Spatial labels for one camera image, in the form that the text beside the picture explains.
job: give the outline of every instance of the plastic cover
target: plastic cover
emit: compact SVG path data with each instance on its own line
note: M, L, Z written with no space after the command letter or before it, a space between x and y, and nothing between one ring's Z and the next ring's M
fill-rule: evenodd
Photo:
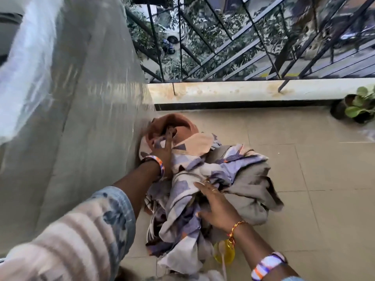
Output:
M0 68L0 257L131 170L152 117L119 0L31 0Z

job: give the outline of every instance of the tile floor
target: tile floor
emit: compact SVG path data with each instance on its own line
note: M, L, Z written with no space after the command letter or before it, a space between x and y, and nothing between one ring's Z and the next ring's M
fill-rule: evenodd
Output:
M223 144L250 143L270 158L270 177L285 208L270 212L268 222L256 229L303 278L375 280L375 143L361 134L363 127L336 121L326 107L183 113ZM148 223L149 216L141 213L123 261L140 278L163 274L144 248ZM219 266L207 260L204 268ZM237 249L228 279L249 276Z

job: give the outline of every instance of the green leaf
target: green leaf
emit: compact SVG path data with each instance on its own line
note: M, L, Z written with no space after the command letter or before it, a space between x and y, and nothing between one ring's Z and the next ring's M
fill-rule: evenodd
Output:
M347 117L354 118L363 111L365 111L365 109L359 108L358 106L349 106L345 109L345 114Z
M356 95L354 100L353 100L353 105L361 107L361 106L363 106L363 104L364 104L364 98L359 96L359 95Z
M365 87L359 87L357 89L357 94L360 95L361 97L367 96L368 92L369 92L368 89Z

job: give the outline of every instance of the plant pot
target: plant pot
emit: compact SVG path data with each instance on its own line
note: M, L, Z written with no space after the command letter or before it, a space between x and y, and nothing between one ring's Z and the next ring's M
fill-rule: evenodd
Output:
M343 120L344 118L346 118L347 116L345 115L345 109L348 106L351 106L354 98L355 95L350 94L342 100L336 100L335 102L333 102L330 110L331 115L338 120Z
M344 99L335 101L331 106L331 110L330 110L331 115L338 120L343 120L344 118L348 118L345 115L345 109L348 106L353 105L354 98L355 98L354 94L349 94ZM363 112L363 113L358 114L356 117L354 117L353 120L357 123L363 124L369 120L372 120L373 118L374 118L373 114L368 113L368 112Z

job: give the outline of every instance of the potted plant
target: potted plant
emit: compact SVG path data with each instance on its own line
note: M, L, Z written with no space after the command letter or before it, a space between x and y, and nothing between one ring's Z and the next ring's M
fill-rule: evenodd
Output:
M343 100L336 101L331 107L331 114L336 119L349 117L358 123L372 120L375 115L375 87L372 91L359 87L357 94L349 94Z

